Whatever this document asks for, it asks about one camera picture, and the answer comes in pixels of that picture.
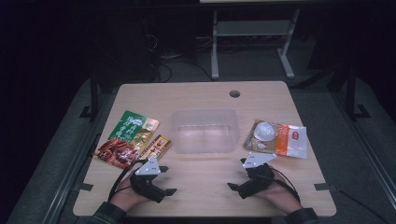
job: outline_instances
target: cable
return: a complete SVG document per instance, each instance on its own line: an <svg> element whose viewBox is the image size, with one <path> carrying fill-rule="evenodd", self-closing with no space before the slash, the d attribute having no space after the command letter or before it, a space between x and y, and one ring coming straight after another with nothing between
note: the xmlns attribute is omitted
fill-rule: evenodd
<svg viewBox="0 0 396 224"><path fill-rule="evenodd" d="M202 44L202 45L200 45L200 46L197 46L196 48L196 51L201 51L201 50L204 50L204 49L207 49L207 48L210 48L212 45L212 43L213 43L213 41L212 41L212 37L207 37L207 38L204 38L204 37L202 37L201 39L209 39L208 41L206 41L204 44Z"/></svg>
<svg viewBox="0 0 396 224"><path fill-rule="evenodd" d="M132 162L128 167L126 167L121 174L119 175L119 177L117 178L116 182L114 182L113 188L111 188L110 193L108 194L108 201L111 200L111 198L114 196L115 193L117 193L117 187L119 186L119 183L121 182L121 180L124 178L124 176L126 175L126 173L128 173L136 164L138 164L139 162L141 162L141 160L139 161L134 161Z"/></svg>
<svg viewBox="0 0 396 224"><path fill-rule="evenodd" d="M158 39L157 37L155 37L155 35L146 35L146 37L148 38L148 41L150 38L154 39L154 46L152 48L148 48L148 51L154 52L154 50L157 48L158 45Z"/></svg>
<svg viewBox="0 0 396 224"><path fill-rule="evenodd" d="M128 186L128 187L125 187L125 188L122 188L122 189L117 189L116 191L114 191L114 193L116 194L116 193L118 193L118 192L120 192L120 191L122 191L122 190L124 190L124 189L128 189L128 188L130 188L132 185L130 185L130 186Z"/></svg>
<svg viewBox="0 0 396 224"><path fill-rule="evenodd" d="M192 62L168 62L168 63L190 63L190 64L193 64L193 65L195 65L195 66L197 66L197 67L199 67L205 74L206 74L206 76L207 77L209 77L209 79L211 80L211 81L213 81L213 78L206 72L206 70L201 66L201 65L199 65L198 63L192 63Z"/></svg>
<svg viewBox="0 0 396 224"><path fill-rule="evenodd" d="M170 56L161 56L160 58L163 59L163 60L171 61L171 60L178 59L178 58L181 58L181 57L183 57L182 54L174 54L174 55L170 55Z"/></svg>
<svg viewBox="0 0 396 224"><path fill-rule="evenodd" d="M168 81L171 79L172 75L173 75L173 74L172 74L172 69L171 69L170 67L166 66L165 64L162 64L162 63L160 63L160 64L158 64L158 65L167 68L168 71L169 71L169 78L167 78L166 80L163 81L163 78L161 77L161 73L159 72L159 73L158 73L158 79L159 79L160 82L162 82L162 83L168 82Z"/></svg>
<svg viewBox="0 0 396 224"><path fill-rule="evenodd" d="M277 171L280 175L282 175L283 178L285 178L285 179L289 182L289 184L290 184L291 187L294 189L294 191L297 191L296 188L293 186L293 184L291 184L291 181L290 181L284 174L282 174L282 172L278 171L278 170L275 169L275 168L271 168L271 169L274 170L274 171Z"/></svg>
<svg viewBox="0 0 396 224"><path fill-rule="evenodd" d="M234 43L232 39L224 40L224 41L229 41L230 44L220 44L218 43L218 53L221 54L235 54L237 52L241 51L242 45L239 43Z"/></svg>

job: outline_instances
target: hole in table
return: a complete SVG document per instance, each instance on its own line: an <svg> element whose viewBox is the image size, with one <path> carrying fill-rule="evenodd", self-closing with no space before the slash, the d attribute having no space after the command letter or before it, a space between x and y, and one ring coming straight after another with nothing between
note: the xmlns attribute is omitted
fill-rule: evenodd
<svg viewBox="0 0 396 224"><path fill-rule="evenodd" d="M238 98L241 95L239 91L230 91L230 96L233 98Z"/></svg>

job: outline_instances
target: packaged food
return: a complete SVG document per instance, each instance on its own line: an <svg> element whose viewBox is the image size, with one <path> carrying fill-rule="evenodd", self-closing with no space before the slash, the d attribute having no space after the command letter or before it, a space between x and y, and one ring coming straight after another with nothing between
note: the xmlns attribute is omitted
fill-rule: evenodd
<svg viewBox="0 0 396 224"><path fill-rule="evenodd" d="M93 157L124 169L139 160L159 125L156 119L125 111L108 141L93 152Z"/></svg>
<svg viewBox="0 0 396 224"><path fill-rule="evenodd" d="M243 147L246 150L306 159L306 127L256 119Z"/></svg>
<svg viewBox="0 0 396 224"><path fill-rule="evenodd" d="M172 146L171 140L169 140L167 137L164 137L162 135L158 135L141 153L140 153L140 159L150 159L152 157L157 157L159 160L163 154L166 152L166 150L169 149L169 147Z"/></svg>

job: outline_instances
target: wooden table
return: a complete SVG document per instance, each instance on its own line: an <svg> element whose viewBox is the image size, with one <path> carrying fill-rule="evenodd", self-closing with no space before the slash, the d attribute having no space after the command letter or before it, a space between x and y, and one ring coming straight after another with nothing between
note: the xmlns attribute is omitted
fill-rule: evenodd
<svg viewBox="0 0 396 224"><path fill-rule="evenodd" d="M233 98L230 91L239 91ZM130 84L120 87L108 116L99 146L109 137L125 110L134 111L161 122L154 135L170 136L172 113L191 108L232 108L239 119L240 137L235 151L224 154L177 154L171 147L160 159L169 167L154 184L161 189L177 188L161 203L139 204L128 216L136 217L277 217L284 214L267 201L255 197L242 200L227 182L242 184L248 180L240 162L248 152L242 148L255 119L303 125L289 90L281 81ZM278 156L270 165L284 173L297 188L302 205L313 207L319 216L336 212L328 190L317 191L314 184L325 180L308 141L308 159ZM121 169L93 160L84 183L91 191L81 190L74 213L91 216L106 201Z"/></svg>

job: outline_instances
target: round white food item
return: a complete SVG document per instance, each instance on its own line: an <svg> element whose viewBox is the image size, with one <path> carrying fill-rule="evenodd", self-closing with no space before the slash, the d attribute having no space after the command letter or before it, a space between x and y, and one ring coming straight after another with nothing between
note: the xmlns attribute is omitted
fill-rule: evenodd
<svg viewBox="0 0 396 224"><path fill-rule="evenodd" d="M259 144L257 144L257 148L263 150L263 149L265 149L265 144L259 143Z"/></svg>
<svg viewBox="0 0 396 224"><path fill-rule="evenodd" d="M263 142L270 142L276 138L276 130L271 123L260 122L254 130L254 136Z"/></svg>

